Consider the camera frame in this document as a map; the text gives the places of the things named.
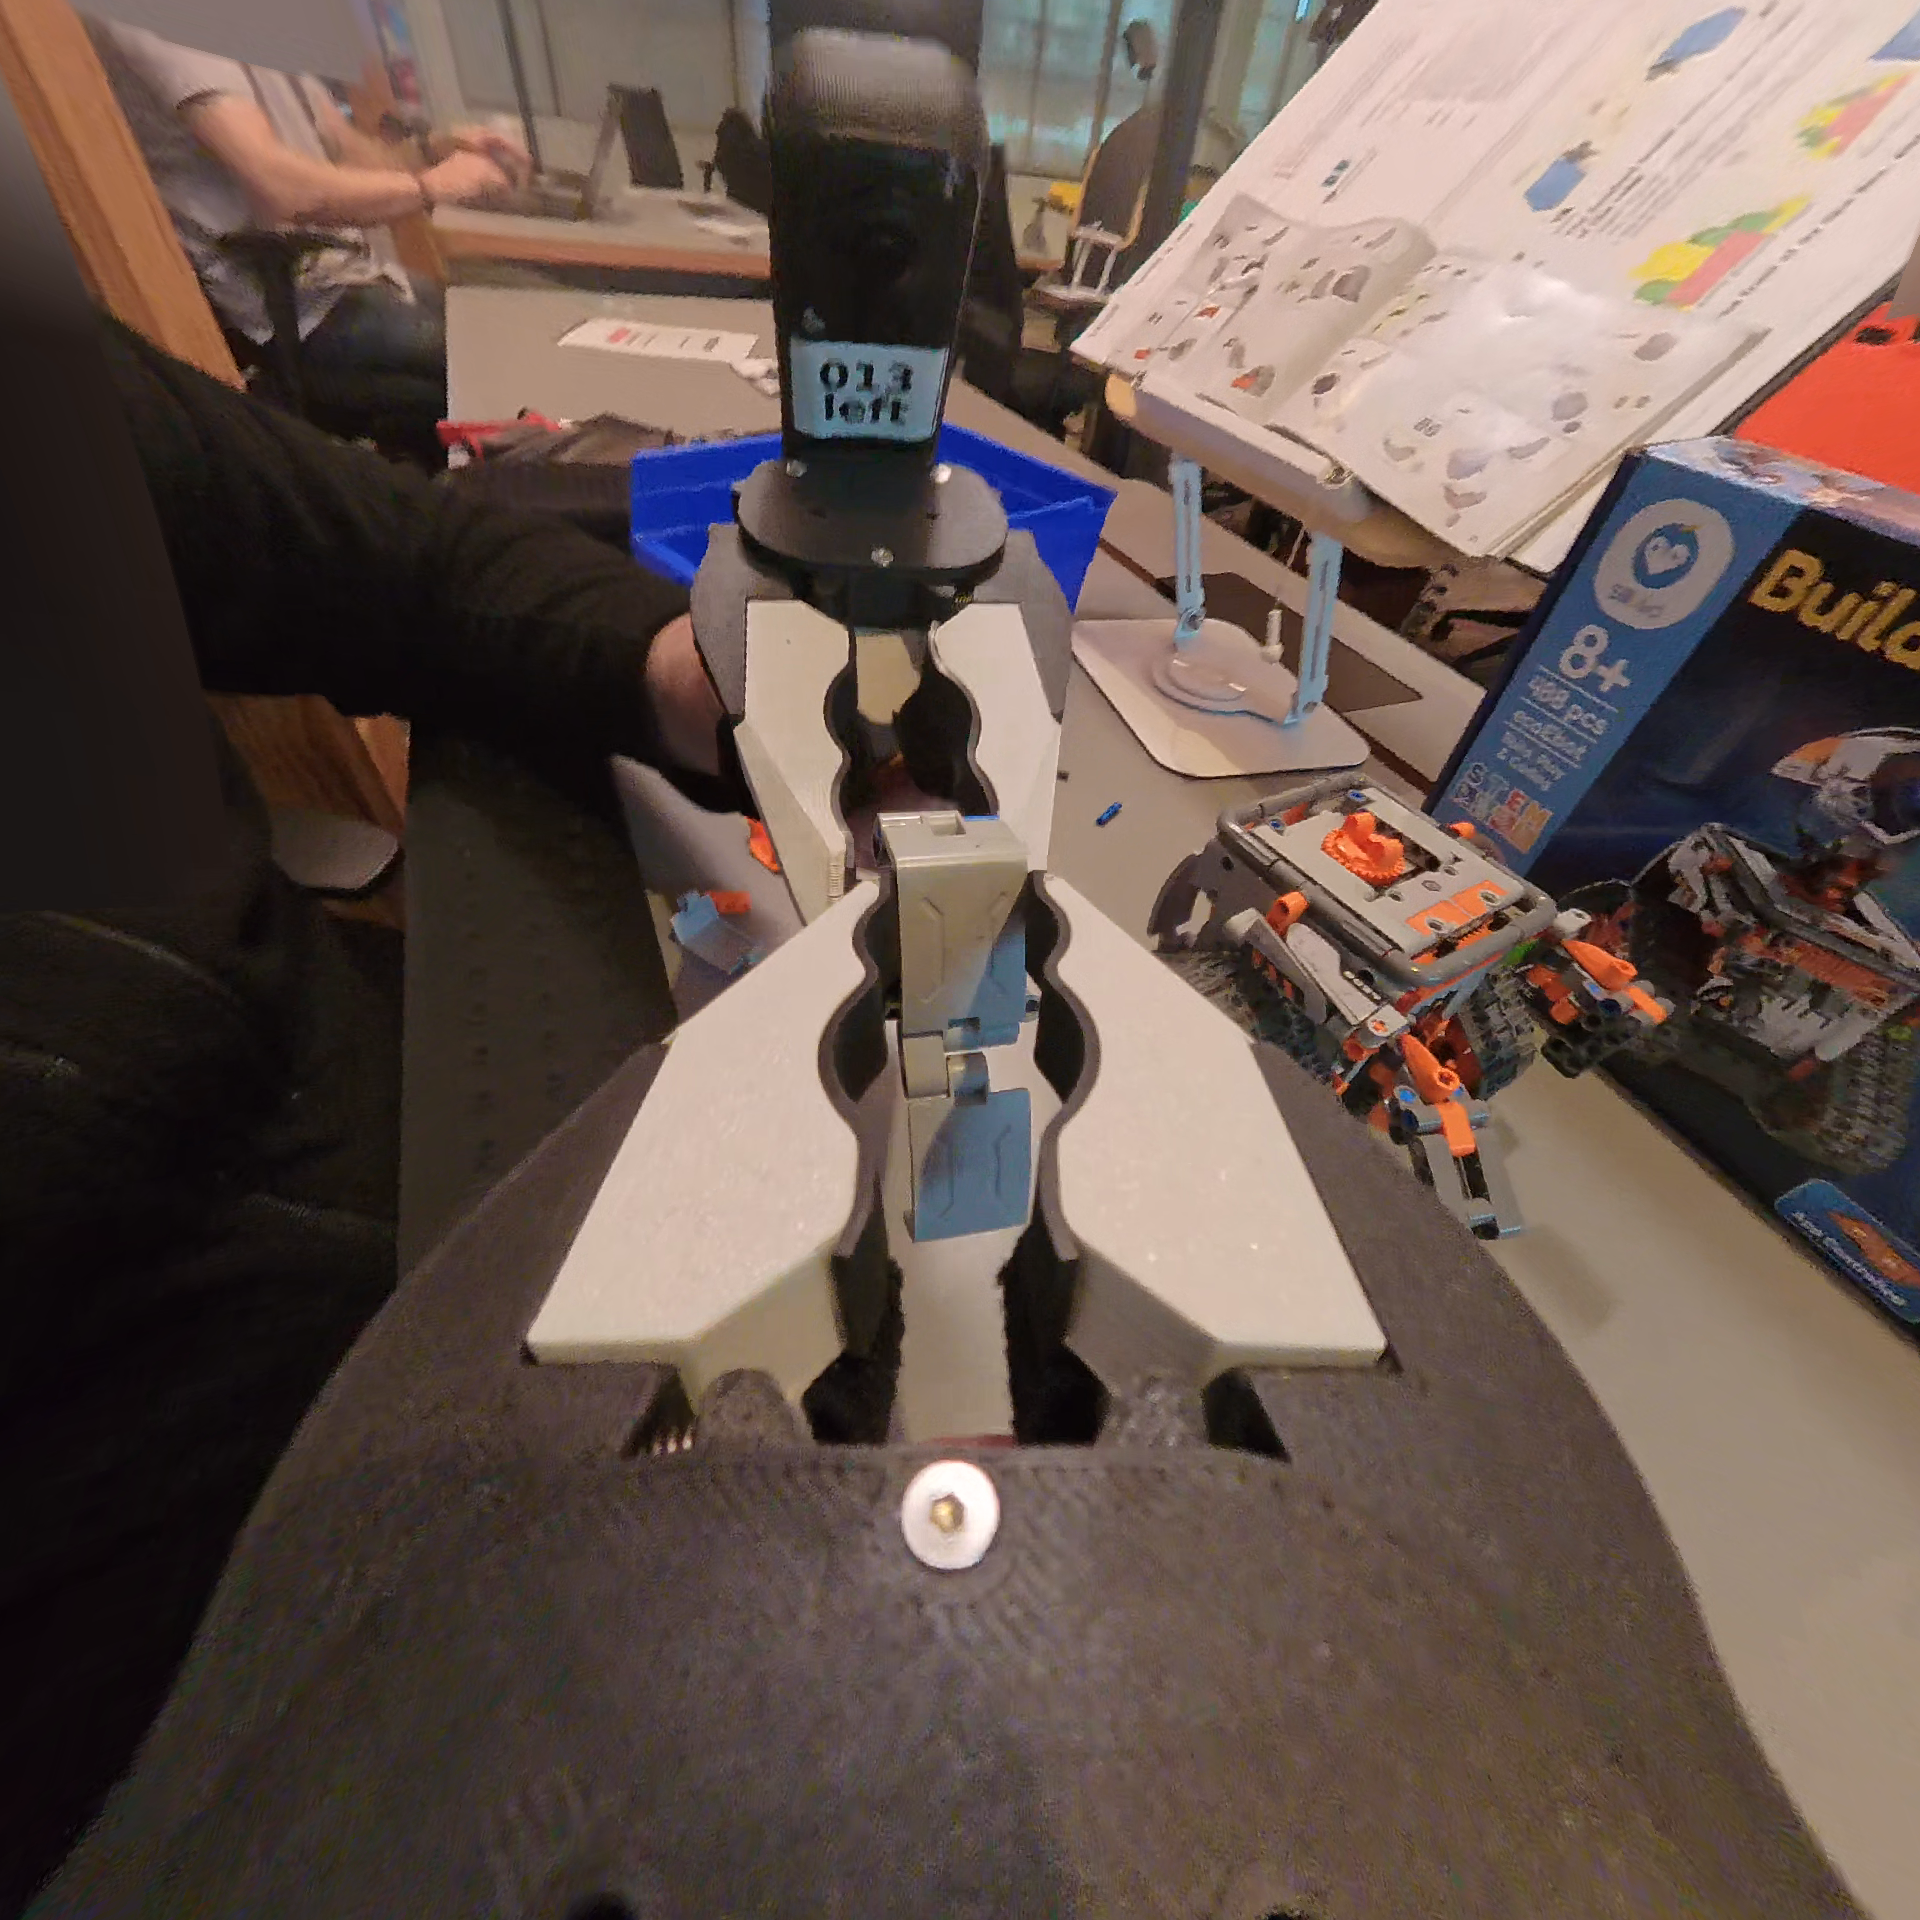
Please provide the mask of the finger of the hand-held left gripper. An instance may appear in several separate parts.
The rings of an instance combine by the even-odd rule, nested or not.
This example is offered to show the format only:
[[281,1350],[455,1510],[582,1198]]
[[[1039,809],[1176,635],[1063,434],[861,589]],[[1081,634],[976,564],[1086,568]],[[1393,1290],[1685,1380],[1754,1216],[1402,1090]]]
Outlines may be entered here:
[[856,642],[841,621],[802,602],[750,604],[736,754],[805,923],[845,901],[863,859],[849,819],[853,691]]
[[998,819],[1024,851],[1026,868],[1049,868],[1063,723],[1042,684],[1024,616],[971,604],[928,634],[937,691],[959,696],[949,723],[953,803],[965,816]]

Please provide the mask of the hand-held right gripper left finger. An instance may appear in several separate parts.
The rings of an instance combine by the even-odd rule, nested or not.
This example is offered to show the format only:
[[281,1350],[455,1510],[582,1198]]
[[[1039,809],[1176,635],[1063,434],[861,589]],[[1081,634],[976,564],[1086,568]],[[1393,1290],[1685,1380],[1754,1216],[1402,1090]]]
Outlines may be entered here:
[[749,1370],[795,1401],[873,1350],[885,1145],[861,1102],[888,1066],[885,902],[861,882],[681,1025],[536,1315],[536,1361],[656,1363],[690,1400]]

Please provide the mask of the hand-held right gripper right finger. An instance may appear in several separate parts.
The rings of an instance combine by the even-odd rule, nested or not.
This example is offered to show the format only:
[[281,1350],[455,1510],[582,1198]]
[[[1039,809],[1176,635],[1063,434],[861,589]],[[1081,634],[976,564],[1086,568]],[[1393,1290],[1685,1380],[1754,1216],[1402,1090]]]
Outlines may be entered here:
[[1385,1332],[1255,1045],[1073,885],[1039,876],[1041,1144],[1031,1267],[1109,1389],[1366,1370]]

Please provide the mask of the long grey panel blue pins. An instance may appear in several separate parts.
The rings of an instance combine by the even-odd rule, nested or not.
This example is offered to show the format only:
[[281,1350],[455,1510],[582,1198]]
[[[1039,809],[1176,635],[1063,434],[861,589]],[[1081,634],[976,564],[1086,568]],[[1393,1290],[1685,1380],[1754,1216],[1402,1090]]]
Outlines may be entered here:
[[1002,819],[885,812],[895,878],[898,1068],[914,1242],[1015,1232],[1030,1216],[1033,1094],[995,1083],[1026,1022],[1030,865]]

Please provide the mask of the person's left forearm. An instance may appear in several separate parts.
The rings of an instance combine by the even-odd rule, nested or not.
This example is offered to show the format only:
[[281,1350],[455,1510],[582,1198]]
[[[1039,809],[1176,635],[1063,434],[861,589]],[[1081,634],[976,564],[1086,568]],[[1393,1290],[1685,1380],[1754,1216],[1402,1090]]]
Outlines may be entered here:
[[659,768],[643,688],[686,597],[613,546],[438,486],[101,317],[209,688],[323,698]]

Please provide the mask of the person's left hand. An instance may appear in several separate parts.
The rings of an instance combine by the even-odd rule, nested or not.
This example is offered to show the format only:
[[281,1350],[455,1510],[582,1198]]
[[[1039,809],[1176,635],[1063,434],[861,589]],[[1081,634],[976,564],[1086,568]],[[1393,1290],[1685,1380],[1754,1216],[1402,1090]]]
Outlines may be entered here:
[[688,785],[714,781],[741,796],[734,723],[710,677],[690,616],[678,616],[651,637],[643,688],[659,733],[659,770]]

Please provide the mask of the blue storage bin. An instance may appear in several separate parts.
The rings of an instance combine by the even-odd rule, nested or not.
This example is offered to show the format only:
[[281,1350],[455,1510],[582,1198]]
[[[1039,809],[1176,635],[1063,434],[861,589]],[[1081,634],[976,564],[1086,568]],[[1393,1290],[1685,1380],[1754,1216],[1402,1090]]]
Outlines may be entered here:
[[[777,453],[777,432],[635,453],[629,467],[635,563],[690,589],[711,528],[734,520],[736,484]],[[945,424],[939,454],[949,467],[974,472],[1000,494],[1010,530],[1033,537],[1069,606],[1078,609],[1115,499],[1114,486],[960,424]]]

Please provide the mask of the white printed paper strip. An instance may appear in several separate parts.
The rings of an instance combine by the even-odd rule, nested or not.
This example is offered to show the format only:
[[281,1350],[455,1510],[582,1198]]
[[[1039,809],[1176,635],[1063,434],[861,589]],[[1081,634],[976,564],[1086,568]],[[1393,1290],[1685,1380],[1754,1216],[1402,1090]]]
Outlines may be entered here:
[[757,339],[750,331],[649,323],[622,315],[584,320],[559,339],[559,347],[725,369],[750,366],[759,358]]

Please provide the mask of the background wooden desk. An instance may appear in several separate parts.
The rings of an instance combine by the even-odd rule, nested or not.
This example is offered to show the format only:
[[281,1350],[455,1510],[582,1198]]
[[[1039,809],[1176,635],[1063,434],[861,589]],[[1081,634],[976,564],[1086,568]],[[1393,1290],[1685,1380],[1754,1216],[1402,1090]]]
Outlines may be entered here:
[[591,219],[443,206],[432,214],[454,269],[591,275],[638,292],[736,292],[771,280],[766,221],[730,198],[635,188]]

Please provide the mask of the grey orange tracked toy robot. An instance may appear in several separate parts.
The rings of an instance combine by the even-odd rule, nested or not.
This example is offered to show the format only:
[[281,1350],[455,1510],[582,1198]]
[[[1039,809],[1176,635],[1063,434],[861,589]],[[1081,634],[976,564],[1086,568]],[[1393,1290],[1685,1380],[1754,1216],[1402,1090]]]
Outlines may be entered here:
[[1494,1100],[1538,1061],[1578,1076],[1671,1016],[1590,913],[1470,822],[1333,774],[1225,809],[1162,885],[1147,937],[1489,1242],[1526,1230]]

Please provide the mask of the open instruction booklet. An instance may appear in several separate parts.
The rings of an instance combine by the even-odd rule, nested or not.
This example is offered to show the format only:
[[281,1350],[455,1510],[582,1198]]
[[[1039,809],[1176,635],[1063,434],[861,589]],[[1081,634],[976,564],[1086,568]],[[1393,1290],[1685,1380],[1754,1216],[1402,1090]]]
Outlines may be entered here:
[[1310,225],[1238,194],[1159,292],[1121,300],[1098,352],[1238,448],[1306,448],[1504,560],[1766,337],[1407,219]]

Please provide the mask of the person's torso in black jacket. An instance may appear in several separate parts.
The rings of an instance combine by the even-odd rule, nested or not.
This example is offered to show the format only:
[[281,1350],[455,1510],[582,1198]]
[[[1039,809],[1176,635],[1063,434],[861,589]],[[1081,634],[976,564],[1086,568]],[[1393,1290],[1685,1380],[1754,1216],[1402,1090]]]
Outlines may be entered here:
[[238,838],[182,907],[6,914],[6,1886],[131,1764],[397,1284],[399,998]]

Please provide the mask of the dark blue robot kit box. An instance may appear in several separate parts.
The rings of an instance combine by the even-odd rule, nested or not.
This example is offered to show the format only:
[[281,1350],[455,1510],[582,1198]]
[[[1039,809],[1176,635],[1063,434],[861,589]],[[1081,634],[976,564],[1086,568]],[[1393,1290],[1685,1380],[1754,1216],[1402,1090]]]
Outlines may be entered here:
[[1432,794],[1669,1002],[1607,1072],[1918,1321],[1918,501],[1630,454]]

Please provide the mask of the large white instruction sheet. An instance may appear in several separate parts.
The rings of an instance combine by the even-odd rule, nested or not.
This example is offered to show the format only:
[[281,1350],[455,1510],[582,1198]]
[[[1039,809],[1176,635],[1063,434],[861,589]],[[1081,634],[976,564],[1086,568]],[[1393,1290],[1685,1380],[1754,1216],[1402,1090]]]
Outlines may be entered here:
[[[1115,374],[1098,346],[1121,300],[1159,292],[1246,194],[1310,225],[1407,219],[1446,250],[1762,324],[1646,443],[1699,438],[1902,269],[1917,153],[1917,5],[1376,5],[1078,355]],[[1621,460],[1506,560],[1550,572]]]

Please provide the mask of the red plastic container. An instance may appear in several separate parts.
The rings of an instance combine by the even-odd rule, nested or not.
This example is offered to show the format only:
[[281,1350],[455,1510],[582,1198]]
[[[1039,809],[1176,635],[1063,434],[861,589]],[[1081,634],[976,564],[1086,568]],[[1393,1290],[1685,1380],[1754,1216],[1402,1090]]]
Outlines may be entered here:
[[1735,436],[1918,494],[1918,315],[1873,309],[1767,396]]

